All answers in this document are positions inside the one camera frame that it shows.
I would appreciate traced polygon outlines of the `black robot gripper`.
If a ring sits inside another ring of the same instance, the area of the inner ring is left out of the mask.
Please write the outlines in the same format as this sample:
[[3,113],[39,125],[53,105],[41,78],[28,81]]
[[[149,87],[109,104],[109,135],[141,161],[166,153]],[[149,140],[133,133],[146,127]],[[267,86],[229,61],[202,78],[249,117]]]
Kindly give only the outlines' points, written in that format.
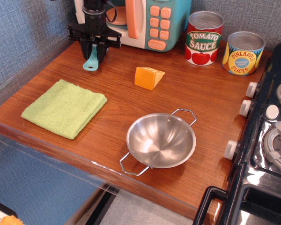
[[69,24],[68,38],[72,41],[79,41],[84,59],[88,60],[92,53],[92,43],[96,43],[98,63],[103,62],[108,47],[120,48],[121,34],[109,28],[106,22],[113,22],[107,16],[106,5],[114,7],[109,0],[84,0],[81,4],[81,11],[84,15],[83,23]]

